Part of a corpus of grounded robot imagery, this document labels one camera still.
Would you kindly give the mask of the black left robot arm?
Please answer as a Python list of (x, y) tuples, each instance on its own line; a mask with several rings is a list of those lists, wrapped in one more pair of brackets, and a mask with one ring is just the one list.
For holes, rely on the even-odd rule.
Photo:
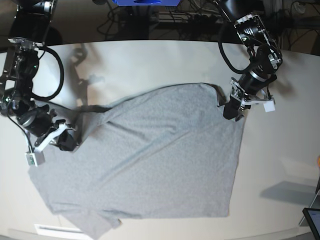
[[(276, 72), (283, 63), (280, 48), (270, 37), (261, 17), (246, 9), (245, 1), (216, 0), (214, 3), (223, 19), (217, 41), (220, 54), (229, 69), (240, 75), (239, 79), (231, 79), (232, 89), (223, 109), (224, 118), (238, 121), (243, 111), (259, 104), (265, 112), (273, 112), (275, 100), (269, 86), (277, 79)], [(249, 65), (244, 69), (235, 68), (224, 51), (223, 36), (228, 25), (236, 31), (249, 55)]]

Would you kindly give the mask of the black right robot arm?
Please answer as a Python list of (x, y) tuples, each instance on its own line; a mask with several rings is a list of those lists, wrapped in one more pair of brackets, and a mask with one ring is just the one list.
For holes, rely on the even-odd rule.
[[(65, 79), (61, 58), (46, 45), (56, 1), (17, 0), (15, 4), (17, 12), (8, 35), (12, 45), (0, 76), (0, 113), (9, 119), (15, 117), (14, 124), (25, 135), (37, 138), (34, 144), (29, 136), (26, 138), (30, 153), (42, 152), (49, 144), (71, 152), (77, 147), (70, 133), (75, 127), (64, 119), (53, 120), (56, 113), (48, 105), (61, 92)], [(46, 97), (33, 93), (41, 59), (38, 51), (51, 54), (59, 66), (58, 87)]]

